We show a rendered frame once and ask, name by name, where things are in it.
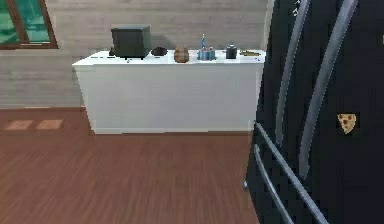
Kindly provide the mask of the white counter cabinet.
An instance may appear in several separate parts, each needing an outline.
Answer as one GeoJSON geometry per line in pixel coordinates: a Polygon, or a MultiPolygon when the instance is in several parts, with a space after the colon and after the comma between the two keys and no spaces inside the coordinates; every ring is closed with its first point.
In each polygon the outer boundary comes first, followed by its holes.
{"type": "Polygon", "coordinates": [[[73,64],[97,134],[249,131],[256,118],[265,52],[212,61],[190,52],[144,59],[97,52],[73,64]]]}

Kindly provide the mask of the brown bread loaf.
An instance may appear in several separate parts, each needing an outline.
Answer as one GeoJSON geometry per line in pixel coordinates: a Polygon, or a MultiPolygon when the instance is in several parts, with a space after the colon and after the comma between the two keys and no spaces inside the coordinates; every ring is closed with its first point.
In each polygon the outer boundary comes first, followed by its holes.
{"type": "Polygon", "coordinates": [[[177,63],[186,63],[189,61],[189,52],[184,45],[177,45],[174,50],[174,61],[177,63]]]}

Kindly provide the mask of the blue spray bottle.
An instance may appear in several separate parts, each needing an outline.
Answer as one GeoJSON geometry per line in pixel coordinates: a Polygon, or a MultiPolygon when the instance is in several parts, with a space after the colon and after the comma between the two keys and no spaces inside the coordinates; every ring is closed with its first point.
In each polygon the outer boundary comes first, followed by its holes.
{"type": "Polygon", "coordinates": [[[205,35],[201,38],[201,48],[197,52],[197,59],[201,61],[212,61],[216,59],[215,49],[207,47],[205,44],[205,35]]]}

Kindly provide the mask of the black kettle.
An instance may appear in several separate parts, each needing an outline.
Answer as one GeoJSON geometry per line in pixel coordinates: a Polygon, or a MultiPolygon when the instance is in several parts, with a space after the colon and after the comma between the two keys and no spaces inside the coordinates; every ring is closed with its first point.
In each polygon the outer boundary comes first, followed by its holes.
{"type": "Polygon", "coordinates": [[[234,46],[234,43],[231,43],[226,48],[226,58],[227,59],[235,59],[237,57],[237,48],[234,46]]]}

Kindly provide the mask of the black microwave oven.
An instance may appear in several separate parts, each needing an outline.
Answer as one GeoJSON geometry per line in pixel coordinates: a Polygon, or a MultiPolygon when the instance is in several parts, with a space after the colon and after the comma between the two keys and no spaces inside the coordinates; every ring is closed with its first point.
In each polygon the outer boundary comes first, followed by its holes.
{"type": "Polygon", "coordinates": [[[111,29],[113,50],[117,57],[144,59],[152,50],[151,26],[129,24],[111,29]]]}

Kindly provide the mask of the pizza slice fridge magnet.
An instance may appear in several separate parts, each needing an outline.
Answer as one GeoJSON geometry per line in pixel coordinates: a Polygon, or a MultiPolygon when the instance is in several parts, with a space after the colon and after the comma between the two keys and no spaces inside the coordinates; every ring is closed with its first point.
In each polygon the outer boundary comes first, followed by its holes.
{"type": "Polygon", "coordinates": [[[337,118],[345,134],[349,134],[354,129],[357,120],[355,114],[338,114],[337,118]]]}

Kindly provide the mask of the black fridge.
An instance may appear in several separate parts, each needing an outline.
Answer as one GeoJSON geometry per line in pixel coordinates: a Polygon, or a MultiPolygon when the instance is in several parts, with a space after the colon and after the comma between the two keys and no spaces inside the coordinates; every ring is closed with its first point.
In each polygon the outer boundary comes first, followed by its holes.
{"type": "Polygon", "coordinates": [[[298,0],[273,0],[273,11],[245,184],[259,224],[285,224],[255,161],[254,145],[294,224],[318,224],[255,123],[267,135],[329,224],[384,224],[384,0],[359,0],[318,115],[306,179],[299,153],[320,66],[344,0],[311,0],[292,68],[283,122],[276,108],[298,0]],[[345,134],[338,114],[355,114],[345,134]]]}

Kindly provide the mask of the brown framed window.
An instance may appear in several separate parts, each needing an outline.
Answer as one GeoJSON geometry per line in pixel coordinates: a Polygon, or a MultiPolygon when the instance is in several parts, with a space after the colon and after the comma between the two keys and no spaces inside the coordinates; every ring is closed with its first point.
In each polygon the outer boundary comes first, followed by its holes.
{"type": "Polygon", "coordinates": [[[0,50],[57,48],[46,0],[0,0],[0,50]]]}

